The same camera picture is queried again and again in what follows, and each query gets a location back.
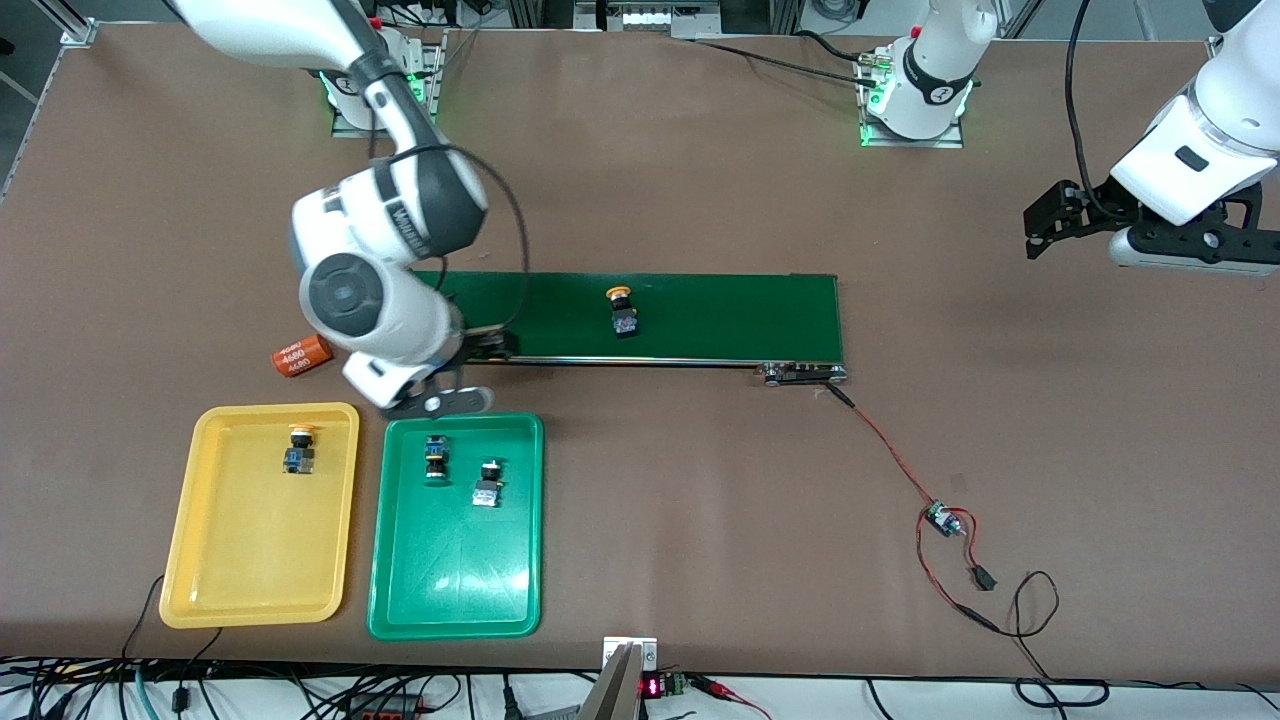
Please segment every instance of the orange battery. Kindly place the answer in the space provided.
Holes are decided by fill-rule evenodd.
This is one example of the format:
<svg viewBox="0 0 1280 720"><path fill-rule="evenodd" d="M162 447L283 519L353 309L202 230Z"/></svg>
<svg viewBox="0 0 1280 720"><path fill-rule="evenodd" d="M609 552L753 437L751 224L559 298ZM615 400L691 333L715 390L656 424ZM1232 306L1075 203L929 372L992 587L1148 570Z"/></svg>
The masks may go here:
<svg viewBox="0 0 1280 720"><path fill-rule="evenodd" d="M333 360L333 351L329 350L329 341L317 334L302 338L298 342L271 354L271 363L285 378L306 373L311 368L324 365L329 360Z"/></svg>

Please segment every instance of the digital display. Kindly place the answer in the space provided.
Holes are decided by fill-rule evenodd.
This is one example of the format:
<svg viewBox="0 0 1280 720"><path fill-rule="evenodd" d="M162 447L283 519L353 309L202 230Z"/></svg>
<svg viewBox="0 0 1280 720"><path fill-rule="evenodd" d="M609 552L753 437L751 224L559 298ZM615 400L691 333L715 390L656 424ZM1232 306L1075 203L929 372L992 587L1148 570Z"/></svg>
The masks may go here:
<svg viewBox="0 0 1280 720"><path fill-rule="evenodd" d="M644 700L657 700L662 697L662 676L645 675L640 680L640 697Z"/></svg>

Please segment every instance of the plastic tray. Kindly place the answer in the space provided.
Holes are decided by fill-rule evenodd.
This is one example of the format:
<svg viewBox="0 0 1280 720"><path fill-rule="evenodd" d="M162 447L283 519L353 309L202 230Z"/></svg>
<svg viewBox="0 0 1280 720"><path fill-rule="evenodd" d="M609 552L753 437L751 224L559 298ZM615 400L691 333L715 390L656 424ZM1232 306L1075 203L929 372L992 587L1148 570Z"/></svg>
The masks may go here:
<svg viewBox="0 0 1280 720"><path fill-rule="evenodd" d="M283 471L289 425L315 469ZM172 628L317 623L342 601L360 416L343 402L214 407L196 423L160 616Z"/></svg>
<svg viewBox="0 0 1280 720"><path fill-rule="evenodd" d="M429 434L449 438L448 477L426 479ZM471 505L486 459L497 507ZM541 614L543 423L527 413L387 427L369 634L380 641L515 638Z"/></svg>

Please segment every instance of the yellow tray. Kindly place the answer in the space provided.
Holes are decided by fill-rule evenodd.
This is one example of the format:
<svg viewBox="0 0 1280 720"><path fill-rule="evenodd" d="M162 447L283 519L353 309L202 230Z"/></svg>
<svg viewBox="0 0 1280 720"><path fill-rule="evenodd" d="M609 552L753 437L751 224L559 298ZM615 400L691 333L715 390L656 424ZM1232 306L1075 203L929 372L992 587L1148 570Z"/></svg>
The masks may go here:
<svg viewBox="0 0 1280 720"><path fill-rule="evenodd" d="M284 473L289 425L315 469ZM344 402L214 407L196 423L160 616L170 628L319 623L338 610L360 416Z"/></svg>

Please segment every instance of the brown table surface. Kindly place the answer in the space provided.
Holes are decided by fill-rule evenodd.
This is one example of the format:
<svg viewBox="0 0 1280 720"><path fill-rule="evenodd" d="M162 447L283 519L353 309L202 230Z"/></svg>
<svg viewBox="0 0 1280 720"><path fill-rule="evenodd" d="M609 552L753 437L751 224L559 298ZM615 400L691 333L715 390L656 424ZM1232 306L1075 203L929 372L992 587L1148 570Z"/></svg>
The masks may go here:
<svg viewBox="0 0 1280 720"><path fill-rule="evenodd" d="M801 40L744 42L841 69ZM1080 49L1097 178L1203 58ZM1277 281L1121 269L1103 237L1027 261L1023 208L1074 174L1061 65L1060 44L996 44L963 151L874 150L846 85L649 35L494 32L440 123L515 186L539 270L837 273L849 392L978 514L1000 587L975 592L961 544L929 534L938 575L1002 621L1023 573L1052 573L1061 611L1032 641L1051 673L1280 680ZM0 209L3 652L119 652L201 413L337 400L364 421L342 609L229 629L211 656L591 667L630 633L708 671L1029 673L929 587L919 498L869 429L823 391L737 370L475 369L499 410L547 424L541 625L372 641L383 423L338 363L285 380L268 361L311 332L289 206L365 165L320 104L306 74L178 26L108 26L67 53ZM490 195L456 269L517 264ZM134 652L207 638L151 615Z"/></svg>

